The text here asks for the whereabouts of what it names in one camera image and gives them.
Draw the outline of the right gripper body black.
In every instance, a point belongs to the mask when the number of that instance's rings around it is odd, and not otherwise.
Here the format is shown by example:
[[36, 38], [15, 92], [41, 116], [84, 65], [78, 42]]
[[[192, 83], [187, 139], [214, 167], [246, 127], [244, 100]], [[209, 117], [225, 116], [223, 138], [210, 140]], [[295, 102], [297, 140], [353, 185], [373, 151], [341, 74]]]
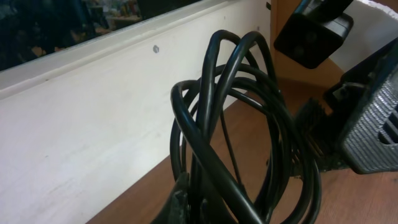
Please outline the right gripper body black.
[[397, 171], [397, 40], [348, 70], [324, 94], [336, 149], [358, 174]]

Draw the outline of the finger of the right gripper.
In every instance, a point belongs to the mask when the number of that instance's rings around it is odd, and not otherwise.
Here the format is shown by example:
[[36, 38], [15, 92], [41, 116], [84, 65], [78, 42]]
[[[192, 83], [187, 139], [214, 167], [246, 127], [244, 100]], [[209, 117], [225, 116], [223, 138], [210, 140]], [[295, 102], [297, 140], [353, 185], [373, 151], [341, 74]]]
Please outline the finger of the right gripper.
[[294, 117], [294, 123], [310, 148], [320, 172], [345, 169], [345, 162], [335, 151], [329, 129], [324, 129], [327, 121], [324, 107], [313, 98], [303, 104]]

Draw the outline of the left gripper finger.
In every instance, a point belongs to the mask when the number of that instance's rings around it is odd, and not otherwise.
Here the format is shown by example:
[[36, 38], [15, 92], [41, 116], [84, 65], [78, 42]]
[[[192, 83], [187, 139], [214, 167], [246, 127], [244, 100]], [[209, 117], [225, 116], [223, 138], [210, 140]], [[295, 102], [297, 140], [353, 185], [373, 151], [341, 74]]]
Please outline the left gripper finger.
[[207, 199], [200, 203], [197, 218], [193, 217], [192, 206], [188, 202], [189, 174], [179, 174], [172, 191], [152, 224], [223, 223], [224, 214], [214, 210]]

